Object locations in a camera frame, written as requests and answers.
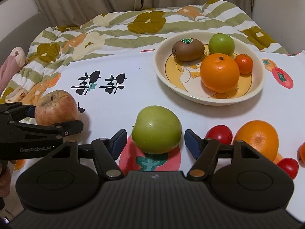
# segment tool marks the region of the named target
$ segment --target green apple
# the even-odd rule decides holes
[[[209,52],[222,53],[228,56],[232,56],[235,50],[234,40],[226,34],[216,33],[209,41]]]
[[[143,108],[132,130],[135,145],[148,154],[163,154],[180,142],[182,126],[178,117],[161,106]]]

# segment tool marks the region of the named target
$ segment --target fruit bowl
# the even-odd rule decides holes
[[[233,58],[239,54],[248,54],[253,60],[253,70],[250,74],[240,74],[237,86],[226,93],[217,93],[206,88],[200,78],[201,61],[209,55],[208,43],[215,33],[201,30],[179,33],[165,39],[154,51],[153,68],[158,78],[169,88],[182,97],[205,105],[223,106],[246,101],[257,95],[263,88],[265,72],[261,59],[242,41],[233,38],[235,51]],[[205,46],[205,53],[200,58],[184,62],[177,60],[172,54],[172,47],[185,38],[194,38]]]

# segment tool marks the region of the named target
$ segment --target printed leaf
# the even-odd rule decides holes
[[[99,78],[101,78],[100,70],[93,72],[89,78],[90,78],[90,83],[95,83]]]
[[[280,79],[281,82],[287,81],[284,74],[281,74],[281,73],[278,72],[278,76],[279,76],[279,79]]]
[[[85,88],[78,88],[75,92],[79,95],[82,95],[84,91],[85,91]]]
[[[109,94],[111,94],[113,92],[113,88],[106,88],[105,91]]]
[[[94,83],[90,84],[88,91],[95,89],[95,86],[96,86],[96,84],[94,84]]]
[[[125,73],[116,76],[116,81],[118,84],[122,84],[125,80]]]
[[[80,113],[85,112],[85,109],[84,109],[84,108],[81,108],[81,107],[79,106],[79,102],[77,103],[77,107],[78,107],[78,111],[79,111]]]
[[[155,171],[158,166],[164,165],[168,159],[168,153],[153,155],[144,154],[145,157],[136,157],[136,163],[142,168],[140,171]]]

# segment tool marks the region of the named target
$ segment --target human hand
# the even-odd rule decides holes
[[[12,164],[16,164],[15,160],[10,161]],[[10,187],[12,181],[12,174],[10,168],[6,168],[2,172],[2,166],[0,164],[0,197],[6,198],[10,194]]]

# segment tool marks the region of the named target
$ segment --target kiwi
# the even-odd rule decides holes
[[[204,44],[197,39],[182,39],[173,45],[173,55],[181,61],[192,61],[204,54]]]

